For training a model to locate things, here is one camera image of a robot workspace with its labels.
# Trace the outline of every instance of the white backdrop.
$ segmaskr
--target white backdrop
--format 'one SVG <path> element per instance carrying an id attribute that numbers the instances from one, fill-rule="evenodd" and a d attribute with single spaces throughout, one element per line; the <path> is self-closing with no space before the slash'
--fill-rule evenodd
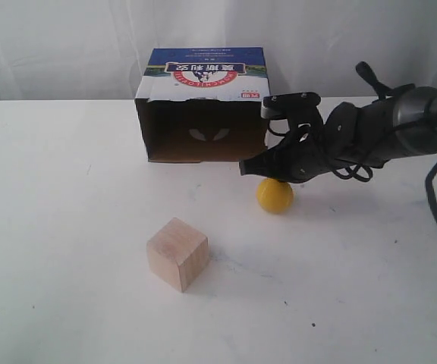
<path id="1" fill-rule="evenodd" d="M 435 0 L 0 0 L 0 99 L 129 99 L 154 47 L 264 46 L 273 93 L 437 86 Z"/>

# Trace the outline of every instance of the robotic arm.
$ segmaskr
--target robotic arm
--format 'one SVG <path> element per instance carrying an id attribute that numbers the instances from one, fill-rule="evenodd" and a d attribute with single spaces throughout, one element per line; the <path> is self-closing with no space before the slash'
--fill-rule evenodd
<path id="1" fill-rule="evenodd" d="M 357 73 L 376 91 L 379 99 L 357 108 L 342 102 L 323 123 L 315 93 L 270 96 L 263 100 L 261 115 L 269 120 L 287 119 L 289 131 L 269 131 L 284 139 L 275 147 L 243 161 L 241 174 L 258 174 L 276 180 L 303 183 L 332 172 L 348 180 L 368 182 L 373 168 L 391 159 L 437 153 L 437 89 L 413 84 L 390 89 L 377 80 L 366 62 Z M 437 202 L 432 180 L 437 163 L 426 177 L 429 207 L 437 223 Z"/>

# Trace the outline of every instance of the wooden cube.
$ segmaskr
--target wooden cube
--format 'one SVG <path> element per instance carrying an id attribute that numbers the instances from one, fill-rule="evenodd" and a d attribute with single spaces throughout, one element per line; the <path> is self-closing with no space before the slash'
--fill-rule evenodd
<path id="1" fill-rule="evenodd" d="M 184 292 L 209 262 L 207 237 L 173 218 L 147 244 L 149 268 Z"/>

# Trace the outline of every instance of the open box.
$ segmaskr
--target open box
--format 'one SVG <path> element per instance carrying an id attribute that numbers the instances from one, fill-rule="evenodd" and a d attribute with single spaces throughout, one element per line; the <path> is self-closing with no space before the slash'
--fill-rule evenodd
<path id="1" fill-rule="evenodd" d="M 151 162 L 238 161 L 265 150 L 263 50 L 155 49 L 136 95 Z"/>

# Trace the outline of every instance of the yellow ball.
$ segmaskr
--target yellow ball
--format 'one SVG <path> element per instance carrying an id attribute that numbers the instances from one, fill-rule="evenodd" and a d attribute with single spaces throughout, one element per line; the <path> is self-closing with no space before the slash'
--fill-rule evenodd
<path id="1" fill-rule="evenodd" d="M 289 183 L 266 178 L 257 187 L 256 197 L 267 212 L 281 214 L 291 206 L 294 194 Z"/>

